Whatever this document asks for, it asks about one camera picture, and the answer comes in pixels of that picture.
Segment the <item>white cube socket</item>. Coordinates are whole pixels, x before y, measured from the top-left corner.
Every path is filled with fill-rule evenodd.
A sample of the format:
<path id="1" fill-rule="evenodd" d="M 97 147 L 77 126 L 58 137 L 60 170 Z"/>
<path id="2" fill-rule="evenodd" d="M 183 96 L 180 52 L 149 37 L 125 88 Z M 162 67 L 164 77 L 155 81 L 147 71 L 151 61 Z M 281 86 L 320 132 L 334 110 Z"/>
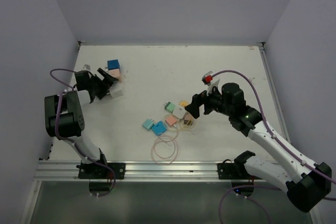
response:
<path id="1" fill-rule="evenodd" d="M 123 91 L 120 86 L 112 86 L 109 89 L 109 94 L 113 99 L 115 99 L 115 98 L 123 96 Z"/>

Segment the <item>yellow USB charger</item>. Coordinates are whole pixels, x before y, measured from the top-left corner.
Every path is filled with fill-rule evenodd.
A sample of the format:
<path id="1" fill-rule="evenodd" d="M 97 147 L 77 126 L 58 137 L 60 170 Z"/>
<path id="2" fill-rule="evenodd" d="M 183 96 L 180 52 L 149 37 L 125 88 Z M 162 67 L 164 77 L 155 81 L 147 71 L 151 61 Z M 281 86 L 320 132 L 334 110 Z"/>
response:
<path id="1" fill-rule="evenodd" d="M 180 102 L 179 102 L 179 106 L 186 107 L 186 106 L 188 106 L 188 105 L 189 105 L 189 102 L 188 102 L 188 101 L 183 100 L 183 101 L 180 101 Z"/>

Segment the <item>pink cube socket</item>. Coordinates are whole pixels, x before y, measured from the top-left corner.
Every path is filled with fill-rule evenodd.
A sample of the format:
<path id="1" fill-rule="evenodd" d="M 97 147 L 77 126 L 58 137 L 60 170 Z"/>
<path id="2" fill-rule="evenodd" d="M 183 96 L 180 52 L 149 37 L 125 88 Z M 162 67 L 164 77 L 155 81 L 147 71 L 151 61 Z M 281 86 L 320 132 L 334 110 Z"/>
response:
<path id="1" fill-rule="evenodd" d="M 119 68 L 108 70 L 108 73 L 112 77 L 118 79 L 119 82 L 122 82 L 122 73 L 121 73 L 121 70 Z"/>

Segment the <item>dark blue cube socket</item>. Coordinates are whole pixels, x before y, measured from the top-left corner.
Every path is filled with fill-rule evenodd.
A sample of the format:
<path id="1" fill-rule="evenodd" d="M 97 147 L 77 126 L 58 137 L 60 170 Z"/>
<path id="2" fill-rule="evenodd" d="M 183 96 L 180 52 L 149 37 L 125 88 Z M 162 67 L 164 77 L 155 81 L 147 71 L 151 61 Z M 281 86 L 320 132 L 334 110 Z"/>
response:
<path id="1" fill-rule="evenodd" d="M 108 60 L 107 69 L 108 70 L 120 69 L 120 63 L 118 59 Z"/>

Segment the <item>pink charger brown band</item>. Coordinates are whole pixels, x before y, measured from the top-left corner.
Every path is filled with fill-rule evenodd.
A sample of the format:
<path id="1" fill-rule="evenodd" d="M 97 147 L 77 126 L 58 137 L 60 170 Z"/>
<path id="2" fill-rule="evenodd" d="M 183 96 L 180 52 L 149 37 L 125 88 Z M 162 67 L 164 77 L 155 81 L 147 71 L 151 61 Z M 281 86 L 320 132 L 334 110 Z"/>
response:
<path id="1" fill-rule="evenodd" d="M 189 113 L 186 113 L 184 115 L 183 124 L 184 125 L 192 125 L 193 124 L 193 117 Z"/>

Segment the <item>mint green USB charger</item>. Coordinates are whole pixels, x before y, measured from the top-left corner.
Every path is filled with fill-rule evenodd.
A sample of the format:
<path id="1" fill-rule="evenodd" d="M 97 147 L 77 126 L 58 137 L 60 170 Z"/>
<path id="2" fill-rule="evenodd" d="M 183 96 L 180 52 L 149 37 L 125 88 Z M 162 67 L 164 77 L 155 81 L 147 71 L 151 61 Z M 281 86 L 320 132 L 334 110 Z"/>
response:
<path id="1" fill-rule="evenodd" d="M 164 103 L 164 109 L 165 111 L 167 111 L 168 113 L 172 114 L 174 109 L 176 108 L 176 105 L 172 102 L 166 102 Z"/>

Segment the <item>salmon pink USB charger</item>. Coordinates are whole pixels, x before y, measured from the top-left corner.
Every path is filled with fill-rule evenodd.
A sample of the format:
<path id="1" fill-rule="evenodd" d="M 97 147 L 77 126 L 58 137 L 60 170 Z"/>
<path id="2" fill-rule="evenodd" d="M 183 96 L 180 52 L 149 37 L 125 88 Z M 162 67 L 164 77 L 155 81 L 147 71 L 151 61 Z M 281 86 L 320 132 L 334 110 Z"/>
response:
<path id="1" fill-rule="evenodd" d="M 164 119 L 164 122 L 168 127 L 175 127 L 177 124 L 177 119 L 173 115 L 167 115 Z"/>

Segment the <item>bright blue plug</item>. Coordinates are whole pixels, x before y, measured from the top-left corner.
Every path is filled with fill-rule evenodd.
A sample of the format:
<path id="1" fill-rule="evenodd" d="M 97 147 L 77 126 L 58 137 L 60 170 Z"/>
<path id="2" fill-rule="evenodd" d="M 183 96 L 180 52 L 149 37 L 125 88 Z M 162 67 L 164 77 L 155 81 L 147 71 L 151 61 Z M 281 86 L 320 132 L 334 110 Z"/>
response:
<path id="1" fill-rule="evenodd" d="M 167 128 L 163 121 L 158 121 L 151 127 L 151 130 L 156 136 L 161 136 L 167 131 Z"/>

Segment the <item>light cyan USB charger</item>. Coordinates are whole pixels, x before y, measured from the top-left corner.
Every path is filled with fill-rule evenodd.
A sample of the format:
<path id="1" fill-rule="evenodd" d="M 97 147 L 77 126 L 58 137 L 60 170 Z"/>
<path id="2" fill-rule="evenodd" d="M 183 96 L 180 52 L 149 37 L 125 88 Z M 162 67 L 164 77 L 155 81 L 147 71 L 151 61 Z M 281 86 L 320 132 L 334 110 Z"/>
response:
<path id="1" fill-rule="evenodd" d="M 146 120 L 142 123 L 142 127 L 143 127 L 144 129 L 146 129 L 147 131 L 150 131 L 154 124 L 155 124 L 155 123 L 154 123 L 154 121 L 153 121 L 152 119 L 146 119 Z"/>

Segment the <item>grey white charger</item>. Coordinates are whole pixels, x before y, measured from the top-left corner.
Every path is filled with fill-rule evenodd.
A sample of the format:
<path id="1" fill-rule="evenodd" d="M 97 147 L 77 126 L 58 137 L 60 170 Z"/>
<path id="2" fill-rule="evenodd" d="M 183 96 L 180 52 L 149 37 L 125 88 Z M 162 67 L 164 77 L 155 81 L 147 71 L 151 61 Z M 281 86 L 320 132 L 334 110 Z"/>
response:
<path id="1" fill-rule="evenodd" d="M 186 111 L 184 107 L 176 105 L 172 114 L 178 119 L 183 119 L 185 117 Z"/>

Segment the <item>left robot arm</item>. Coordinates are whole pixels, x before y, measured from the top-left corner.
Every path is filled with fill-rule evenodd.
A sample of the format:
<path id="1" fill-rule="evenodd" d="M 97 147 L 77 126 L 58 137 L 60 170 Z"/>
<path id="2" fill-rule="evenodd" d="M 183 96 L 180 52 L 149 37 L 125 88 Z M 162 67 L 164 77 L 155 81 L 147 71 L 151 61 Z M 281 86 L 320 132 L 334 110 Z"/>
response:
<path id="1" fill-rule="evenodd" d="M 75 85 L 71 86 L 59 80 L 54 75 L 56 71 L 74 74 Z M 113 173 L 113 170 L 107 164 L 102 150 L 84 134 L 85 119 L 82 105 L 93 103 L 95 98 L 105 97 L 108 90 L 119 80 L 101 68 L 98 72 L 102 75 L 102 79 L 89 70 L 74 71 L 64 68 L 50 70 L 50 76 L 68 89 L 61 91 L 59 95 L 44 98 L 45 129 L 50 137 L 64 141 L 78 154 L 81 159 L 79 168 L 83 172 L 104 178 L 108 172 Z"/>

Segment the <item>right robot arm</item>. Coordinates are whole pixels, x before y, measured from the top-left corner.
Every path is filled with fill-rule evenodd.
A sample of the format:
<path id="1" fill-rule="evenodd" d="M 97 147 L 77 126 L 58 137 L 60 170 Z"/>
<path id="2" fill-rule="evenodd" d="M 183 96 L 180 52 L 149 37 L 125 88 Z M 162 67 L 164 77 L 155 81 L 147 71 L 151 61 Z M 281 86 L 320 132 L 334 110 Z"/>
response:
<path id="1" fill-rule="evenodd" d="M 226 83 L 221 90 L 213 87 L 211 93 L 203 91 L 192 97 L 186 111 L 199 117 L 215 111 L 228 116 L 232 127 L 261 146 L 276 161 L 267 162 L 251 151 L 245 151 L 234 159 L 236 176 L 248 175 L 261 178 L 286 193 L 290 202 L 300 211 L 309 212 L 331 191 L 332 169 L 324 162 L 317 164 L 297 151 L 264 122 L 256 109 L 246 104 L 244 93 L 236 83 Z"/>

